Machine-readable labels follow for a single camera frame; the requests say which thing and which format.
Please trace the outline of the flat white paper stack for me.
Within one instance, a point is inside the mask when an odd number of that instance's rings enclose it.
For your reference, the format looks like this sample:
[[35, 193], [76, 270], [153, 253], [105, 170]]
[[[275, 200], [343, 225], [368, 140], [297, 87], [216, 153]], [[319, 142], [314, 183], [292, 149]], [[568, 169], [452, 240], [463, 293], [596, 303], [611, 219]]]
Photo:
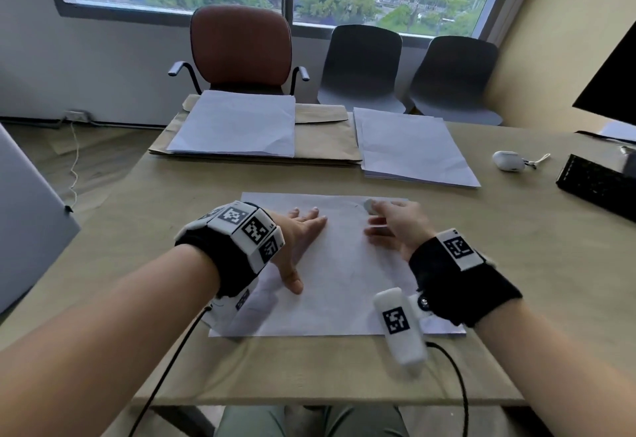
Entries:
[[359, 107], [352, 114], [366, 177], [481, 187], [441, 118]]

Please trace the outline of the person's right forearm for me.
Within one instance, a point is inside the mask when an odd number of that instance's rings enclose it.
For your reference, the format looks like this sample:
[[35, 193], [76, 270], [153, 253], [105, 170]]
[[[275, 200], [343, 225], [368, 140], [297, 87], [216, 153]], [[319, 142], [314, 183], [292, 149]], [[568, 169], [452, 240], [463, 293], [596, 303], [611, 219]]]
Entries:
[[500, 305], [474, 330], [554, 437], [636, 437], [636, 382], [524, 300]]

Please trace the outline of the dark grey plastic chair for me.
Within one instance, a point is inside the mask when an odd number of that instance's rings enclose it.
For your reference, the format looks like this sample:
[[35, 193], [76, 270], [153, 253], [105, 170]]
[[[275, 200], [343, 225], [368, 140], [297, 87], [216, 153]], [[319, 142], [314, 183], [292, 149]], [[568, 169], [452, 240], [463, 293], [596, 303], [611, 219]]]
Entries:
[[402, 50], [400, 34], [370, 25], [340, 25], [331, 34], [317, 101], [405, 113], [395, 94]]
[[422, 115], [450, 122], [502, 125], [501, 116], [484, 101], [498, 56], [498, 47], [485, 40], [435, 37], [408, 90], [414, 108]]

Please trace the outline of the black keyboard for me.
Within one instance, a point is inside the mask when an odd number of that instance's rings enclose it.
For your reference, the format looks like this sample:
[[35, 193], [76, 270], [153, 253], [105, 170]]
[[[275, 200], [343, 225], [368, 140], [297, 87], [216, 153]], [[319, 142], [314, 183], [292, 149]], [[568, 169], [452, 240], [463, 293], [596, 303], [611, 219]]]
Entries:
[[636, 177], [571, 154], [556, 180], [568, 194], [636, 223]]

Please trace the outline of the white paper sheet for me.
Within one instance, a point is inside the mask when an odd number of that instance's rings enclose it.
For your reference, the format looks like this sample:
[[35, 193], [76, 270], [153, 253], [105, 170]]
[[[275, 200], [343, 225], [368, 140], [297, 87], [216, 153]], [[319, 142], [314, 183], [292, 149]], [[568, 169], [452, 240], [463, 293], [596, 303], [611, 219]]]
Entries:
[[382, 335], [375, 295], [396, 287], [415, 294], [415, 278], [400, 254], [371, 245], [363, 234], [367, 196], [243, 192], [241, 198], [279, 214], [316, 207], [328, 223], [298, 263], [302, 294], [284, 288], [269, 264], [230, 325], [210, 329], [211, 338]]

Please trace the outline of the grey laptop lid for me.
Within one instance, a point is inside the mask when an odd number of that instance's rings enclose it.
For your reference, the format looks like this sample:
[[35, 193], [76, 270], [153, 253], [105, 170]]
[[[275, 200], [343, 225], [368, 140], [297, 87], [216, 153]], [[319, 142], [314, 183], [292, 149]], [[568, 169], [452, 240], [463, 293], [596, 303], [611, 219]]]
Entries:
[[0, 125], [0, 314], [37, 284], [79, 231], [69, 208]]

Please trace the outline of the person's grey trousers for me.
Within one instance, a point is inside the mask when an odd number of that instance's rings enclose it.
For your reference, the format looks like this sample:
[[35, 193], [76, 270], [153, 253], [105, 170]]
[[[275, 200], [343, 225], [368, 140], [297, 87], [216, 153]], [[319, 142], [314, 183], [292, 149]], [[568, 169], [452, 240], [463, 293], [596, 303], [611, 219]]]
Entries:
[[226, 406], [214, 437], [409, 437], [392, 404]]

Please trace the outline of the black monitor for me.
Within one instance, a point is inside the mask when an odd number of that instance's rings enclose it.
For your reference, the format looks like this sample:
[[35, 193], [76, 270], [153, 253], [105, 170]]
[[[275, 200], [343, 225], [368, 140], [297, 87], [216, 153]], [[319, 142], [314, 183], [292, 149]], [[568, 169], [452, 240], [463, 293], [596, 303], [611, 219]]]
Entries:
[[636, 126], [636, 22], [577, 97], [573, 107]]

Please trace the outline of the person's left hand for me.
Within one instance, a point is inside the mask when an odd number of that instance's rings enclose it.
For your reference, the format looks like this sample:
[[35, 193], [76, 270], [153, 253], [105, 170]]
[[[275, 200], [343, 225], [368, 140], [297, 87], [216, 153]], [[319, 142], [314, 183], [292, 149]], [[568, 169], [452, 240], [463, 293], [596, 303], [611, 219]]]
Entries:
[[282, 230], [285, 241], [283, 248], [272, 258], [272, 263], [276, 265], [276, 256], [281, 252], [294, 252], [303, 256], [307, 248], [315, 241], [326, 227], [328, 218], [320, 216], [320, 223], [316, 226], [305, 226], [301, 223], [302, 215], [299, 209], [295, 208], [288, 215], [278, 214], [272, 210], [266, 211], [271, 219]]

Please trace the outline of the creased white paper stack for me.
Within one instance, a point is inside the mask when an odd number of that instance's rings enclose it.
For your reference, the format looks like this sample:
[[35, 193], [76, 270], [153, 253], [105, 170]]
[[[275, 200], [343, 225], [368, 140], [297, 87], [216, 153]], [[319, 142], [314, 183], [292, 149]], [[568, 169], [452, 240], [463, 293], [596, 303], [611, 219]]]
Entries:
[[295, 97], [207, 90], [167, 151], [292, 158]]

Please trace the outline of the brown paper envelope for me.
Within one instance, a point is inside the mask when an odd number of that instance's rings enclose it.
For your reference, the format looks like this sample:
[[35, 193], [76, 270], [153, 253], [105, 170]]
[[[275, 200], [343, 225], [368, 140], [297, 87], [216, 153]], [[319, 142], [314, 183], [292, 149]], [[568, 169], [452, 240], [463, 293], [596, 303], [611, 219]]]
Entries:
[[358, 148], [355, 129], [349, 120], [349, 113], [342, 105], [296, 103], [295, 156], [293, 158], [168, 151], [169, 144], [180, 131], [199, 98], [200, 96], [195, 94], [187, 96], [182, 104], [182, 109], [149, 147], [148, 153], [165, 158], [255, 164], [335, 167], [352, 167], [361, 164], [362, 157]]

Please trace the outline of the white paper under monitor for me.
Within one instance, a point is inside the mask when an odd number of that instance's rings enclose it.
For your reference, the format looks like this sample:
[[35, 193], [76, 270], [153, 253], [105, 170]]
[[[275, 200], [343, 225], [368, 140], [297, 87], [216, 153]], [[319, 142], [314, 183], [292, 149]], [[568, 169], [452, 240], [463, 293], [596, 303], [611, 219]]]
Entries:
[[598, 134], [605, 137], [624, 139], [632, 141], [632, 143], [636, 143], [636, 125], [620, 121], [609, 121], [602, 127]]

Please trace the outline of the person's right hand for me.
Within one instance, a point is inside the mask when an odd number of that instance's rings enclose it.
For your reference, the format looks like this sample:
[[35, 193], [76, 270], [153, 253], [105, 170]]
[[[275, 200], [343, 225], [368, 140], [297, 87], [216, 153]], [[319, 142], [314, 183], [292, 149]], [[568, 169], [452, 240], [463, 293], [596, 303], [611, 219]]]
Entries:
[[[403, 217], [404, 217], [404, 230], [403, 230], [403, 249], [392, 249], [391, 250], [398, 251], [402, 258], [409, 262], [411, 256], [415, 253], [415, 251], [425, 242], [434, 238], [438, 231], [433, 226], [432, 222], [425, 215], [423, 209], [420, 204], [414, 201], [404, 201], [404, 208], [402, 209]], [[370, 240], [367, 237], [368, 241], [374, 246], [379, 246], [375, 244], [373, 240]]]

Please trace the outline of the person's left forearm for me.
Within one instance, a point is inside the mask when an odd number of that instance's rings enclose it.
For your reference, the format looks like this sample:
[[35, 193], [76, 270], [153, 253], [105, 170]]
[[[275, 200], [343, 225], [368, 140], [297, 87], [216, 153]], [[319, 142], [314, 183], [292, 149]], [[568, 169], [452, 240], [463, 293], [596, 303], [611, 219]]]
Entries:
[[100, 437], [219, 289], [211, 258], [172, 248], [0, 352], [0, 437]]

